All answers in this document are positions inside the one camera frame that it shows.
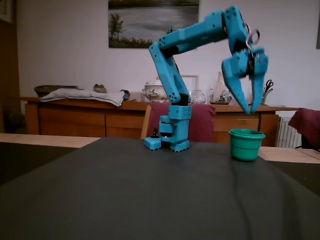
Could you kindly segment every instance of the cabinet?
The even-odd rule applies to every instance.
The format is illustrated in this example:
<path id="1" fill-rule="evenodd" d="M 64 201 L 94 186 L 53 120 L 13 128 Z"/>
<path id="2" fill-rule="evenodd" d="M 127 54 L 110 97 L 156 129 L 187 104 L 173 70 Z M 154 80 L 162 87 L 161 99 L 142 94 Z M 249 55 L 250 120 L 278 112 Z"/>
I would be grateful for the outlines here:
<path id="1" fill-rule="evenodd" d="M 36 97 L 21 97 L 25 105 L 28 134 L 140 138 L 148 102 L 110 103 L 83 99 L 41 102 Z M 276 111 L 295 111 L 294 107 L 261 106 L 246 115 L 239 106 L 213 105 L 215 143 L 229 143 L 229 131 L 245 128 L 262 131 L 263 146 L 274 147 L 279 116 Z"/>

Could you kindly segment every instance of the robotic arm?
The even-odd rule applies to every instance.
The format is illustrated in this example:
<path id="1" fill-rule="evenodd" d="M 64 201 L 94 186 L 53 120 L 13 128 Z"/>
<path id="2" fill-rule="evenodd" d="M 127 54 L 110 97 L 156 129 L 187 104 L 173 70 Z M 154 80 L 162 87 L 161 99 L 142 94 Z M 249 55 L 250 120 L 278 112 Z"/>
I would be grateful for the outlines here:
<path id="1" fill-rule="evenodd" d="M 252 48 L 252 36 L 255 33 L 257 33 L 257 40 L 259 40 L 259 31 L 250 32 L 250 28 L 244 23 L 239 9 L 236 6 L 231 6 L 224 12 L 218 10 L 207 15 L 202 22 L 162 36 L 158 42 L 154 42 L 149 47 L 157 73 L 171 102 L 168 116 L 161 116 L 160 118 L 159 141 L 170 142 L 175 145 L 174 147 L 171 146 L 175 151 L 189 147 L 188 142 L 184 146 L 176 148 L 177 144 L 184 143 L 188 138 L 189 119 L 180 119 L 181 116 L 171 116 L 170 114 L 171 107 L 177 108 L 176 112 L 179 114 L 180 109 L 186 112 L 187 108 L 191 108 L 188 106 L 191 98 L 173 56 L 212 42 L 228 39 L 232 57 L 222 61 L 221 68 L 224 82 L 245 113 L 250 114 L 250 112 L 254 113 L 257 110 L 263 97 L 264 78 L 269 58 L 266 56 L 264 48 Z M 240 82 L 240 78 L 244 78 L 246 75 L 249 75 L 252 84 L 253 103 L 251 111 L 246 103 Z M 183 128 L 186 129 L 181 130 L 179 123 L 185 120 L 187 120 L 187 125 L 184 124 Z M 179 134 L 185 131 L 186 134 L 182 135 L 183 138 L 185 136 L 186 138 L 182 139 Z M 147 139 L 145 139 L 145 145 L 148 148 L 154 150 L 161 147 L 159 143 L 156 146 L 150 145 Z"/>

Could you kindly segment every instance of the green cup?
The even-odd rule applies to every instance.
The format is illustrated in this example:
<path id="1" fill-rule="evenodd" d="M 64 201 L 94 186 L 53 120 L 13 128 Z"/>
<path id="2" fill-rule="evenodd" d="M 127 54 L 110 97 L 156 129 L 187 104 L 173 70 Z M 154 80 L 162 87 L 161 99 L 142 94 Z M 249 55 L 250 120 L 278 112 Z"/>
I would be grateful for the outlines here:
<path id="1" fill-rule="evenodd" d="M 257 159 L 262 139 L 266 137 L 263 132 L 235 128 L 229 134 L 232 157 L 247 162 Z"/>

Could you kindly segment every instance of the painting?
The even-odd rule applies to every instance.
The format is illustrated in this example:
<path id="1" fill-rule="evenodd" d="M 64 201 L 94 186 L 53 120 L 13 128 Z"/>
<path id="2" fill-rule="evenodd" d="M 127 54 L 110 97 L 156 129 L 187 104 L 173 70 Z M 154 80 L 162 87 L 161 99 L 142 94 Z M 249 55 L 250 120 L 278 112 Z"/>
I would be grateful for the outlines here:
<path id="1" fill-rule="evenodd" d="M 198 22 L 199 0 L 109 0 L 109 48 L 148 48 Z"/>
<path id="2" fill-rule="evenodd" d="M 0 20 L 13 23 L 13 0 L 0 0 Z"/>

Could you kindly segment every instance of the white teapot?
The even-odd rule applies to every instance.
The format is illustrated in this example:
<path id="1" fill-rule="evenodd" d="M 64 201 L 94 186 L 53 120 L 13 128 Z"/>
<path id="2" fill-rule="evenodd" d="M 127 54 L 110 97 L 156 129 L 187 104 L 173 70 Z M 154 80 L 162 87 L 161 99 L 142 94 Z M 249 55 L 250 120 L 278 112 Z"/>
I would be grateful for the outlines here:
<path id="1" fill-rule="evenodd" d="M 148 81 L 144 85 L 143 95 L 149 99 L 150 102 L 161 102 L 165 103 L 168 100 L 168 96 L 165 92 L 164 86 L 157 76 L 155 80 Z"/>

